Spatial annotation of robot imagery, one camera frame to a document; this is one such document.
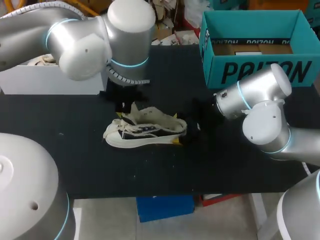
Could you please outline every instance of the white box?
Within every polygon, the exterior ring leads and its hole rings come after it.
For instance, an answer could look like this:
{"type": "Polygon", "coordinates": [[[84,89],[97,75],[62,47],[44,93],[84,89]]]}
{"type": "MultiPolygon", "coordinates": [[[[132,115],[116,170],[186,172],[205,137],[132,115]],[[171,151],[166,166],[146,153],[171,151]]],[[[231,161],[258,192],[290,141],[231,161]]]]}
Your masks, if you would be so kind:
{"type": "Polygon", "coordinates": [[[58,66],[19,65],[0,72],[0,89],[6,95],[97,95],[106,89],[107,79],[106,71],[74,81],[58,66]]]}

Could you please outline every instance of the blue led ring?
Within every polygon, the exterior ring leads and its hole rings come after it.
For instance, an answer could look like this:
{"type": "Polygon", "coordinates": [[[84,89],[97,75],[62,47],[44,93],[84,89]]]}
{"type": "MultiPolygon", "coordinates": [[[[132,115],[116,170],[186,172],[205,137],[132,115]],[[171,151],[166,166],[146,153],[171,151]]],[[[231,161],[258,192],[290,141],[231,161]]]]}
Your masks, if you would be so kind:
{"type": "Polygon", "coordinates": [[[61,227],[61,230],[59,231],[58,235],[55,237],[54,240],[58,240],[58,239],[59,239],[59,237],[60,237],[60,235],[62,234],[62,232],[64,231],[65,226],[66,226],[67,221],[68,221],[69,209],[70,209],[70,201],[69,201],[68,193],[66,194],[66,198],[67,198],[67,200],[68,200],[68,211],[66,212],[66,217],[65,217],[64,223],[63,223],[63,225],[62,225],[62,227],[61,227]]]}
{"type": "Polygon", "coordinates": [[[318,172],[316,176],[316,191],[318,193],[319,201],[320,201],[320,187],[319,187],[319,178],[320,178],[320,171],[318,172]]]}
{"type": "Polygon", "coordinates": [[[64,19],[64,20],[62,20],[62,21],[58,21],[58,22],[56,22],[55,24],[53,24],[53,25],[50,27],[50,29],[49,29],[46,37],[45,37],[45,47],[46,47],[46,49],[48,49],[48,38],[49,38],[52,30],[53,30],[56,26],[58,26],[58,25],[60,25],[60,24],[67,23],[67,22],[71,22],[71,21],[79,21],[79,20],[78,20],[78,19],[75,19],[75,18],[68,18],[68,19],[64,19]]]}
{"type": "Polygon", "coordinates": [[[121,66],[121,67],[124,67],[124,68],[136,68],[136,67],[139,67],[139,66],[145,64],[145,63],[148,61],[148,59],[149,59],[149,57],[148,57],[146,60],[144,60],[143,62],[141,62],[141,63],[139,63],[139,64],[136,64],[136,65],[125,65],[125,64],[121,64],[121,63],[119,63],[119,62],[117,62],[117,61],[115,61],[115,60],[113,60],[113,59],[111,59],[111,62],[113,62],[114,64],[117,64],[117,65],[119,65],[119,66],[121,66]]]}
{"type": "Polygon", "coordinates": [[[241,96],[244,104],[246,105],[246,107],[247,107],[249,110],[251,110],[251,107],[249,106],[249,104],[248,104],[247,101],[245,100],[244,95],[242,94],[242,91],[241,91],[240,86],[239,86],[239,81],[236,82],[236,86],[237,86],[237,88],[238,88],[239,94],[240,94],[240,96],[241,96]]]}
{"type": "Polygon", "coordinates": [[[264,152],[266,154],[277,154],[277,153],[280,153],[281,151],[283,151],[289,145],[290,140],[291,140],[291,131],[290,131],[290,128],[289,128],[289,139],[288,139],[288,142],[284,145],[283,148],[281,148],[278,151],[274,151],[274,152],[266,152],[266,151],[262,151],[262,152],[264,152]]]}

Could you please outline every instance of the shoe box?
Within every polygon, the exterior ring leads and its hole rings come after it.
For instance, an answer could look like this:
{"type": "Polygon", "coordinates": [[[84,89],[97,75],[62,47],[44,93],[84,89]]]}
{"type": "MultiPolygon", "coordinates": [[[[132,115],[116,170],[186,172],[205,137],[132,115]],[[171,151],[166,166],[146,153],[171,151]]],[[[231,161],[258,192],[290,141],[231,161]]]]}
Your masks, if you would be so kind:
{"type": "Polygon", "coordinates": [[[223,89],[278,63],[293,87],[319,73],[320,42],[300,10],[206,11],[199,39],[204,78],[223,89]]]}

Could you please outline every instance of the shoe sole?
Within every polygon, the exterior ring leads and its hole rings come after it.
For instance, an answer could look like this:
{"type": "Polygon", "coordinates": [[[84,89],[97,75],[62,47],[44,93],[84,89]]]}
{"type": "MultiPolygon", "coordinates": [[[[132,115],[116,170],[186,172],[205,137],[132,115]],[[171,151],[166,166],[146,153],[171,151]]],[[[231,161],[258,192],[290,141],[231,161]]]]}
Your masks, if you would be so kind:
{"type": "Polygon", "coordinates": [[[182,134],[127,140],[122,139],[118,132],[113,132],[106,136],[105,141],[115,148],[133,149],[149,144],[174,144],[173,141],[180,136],[182,134]]]}

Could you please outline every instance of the black fabric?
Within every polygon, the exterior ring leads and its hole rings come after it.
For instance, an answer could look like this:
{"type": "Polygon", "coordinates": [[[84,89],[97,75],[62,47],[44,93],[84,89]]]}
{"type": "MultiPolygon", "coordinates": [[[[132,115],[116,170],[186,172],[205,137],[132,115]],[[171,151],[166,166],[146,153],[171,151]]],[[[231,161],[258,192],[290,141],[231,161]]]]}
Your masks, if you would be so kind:
{"type": "MultiPolygon", "coordinates": [[[[142,92],[149,102],[139,108],[185,113],[193,99],[213,93],[197,45],[152,47],[147,77],[151,85],[142,92]]],[[[294,88],[284,109],[290,125],[320,128],[313,87],[294,88]]],[[[0,132],[46,148],[72,198],[284,192],[307,176],[300,162],[271,160],[250,144],[242,119],[208,127],[187,147],[116,149],[103,133],[117,117],[115,106],[96,95],[0,95],[0,132]]]]}

